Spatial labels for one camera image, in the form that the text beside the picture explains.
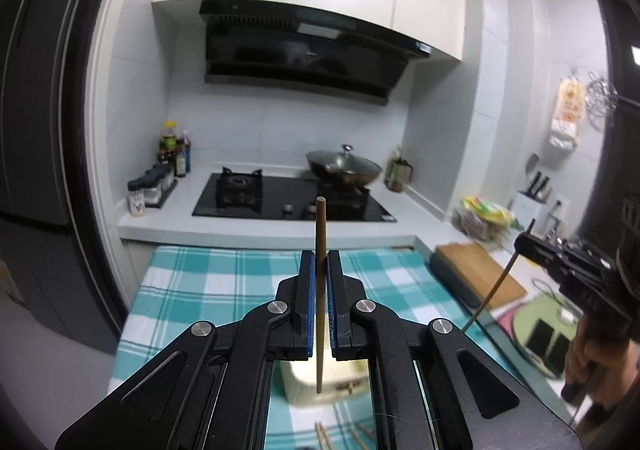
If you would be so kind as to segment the person right hand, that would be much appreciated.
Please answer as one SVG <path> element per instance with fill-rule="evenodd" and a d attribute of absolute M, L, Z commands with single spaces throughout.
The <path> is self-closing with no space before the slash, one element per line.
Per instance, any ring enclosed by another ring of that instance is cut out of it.
<path fill-rule="evenodd" d="M 590 386 L 588 396 L 593 404 L 613 410 L 623 401 L 639 374 L 639 345 L 633 340 L 599 342 L 590 334 L 589 317 L 583 315 L 565 357 L 567 383 L 585 384 L 590 378 L 591 363 L 602 369 L 603 374 Z"/>

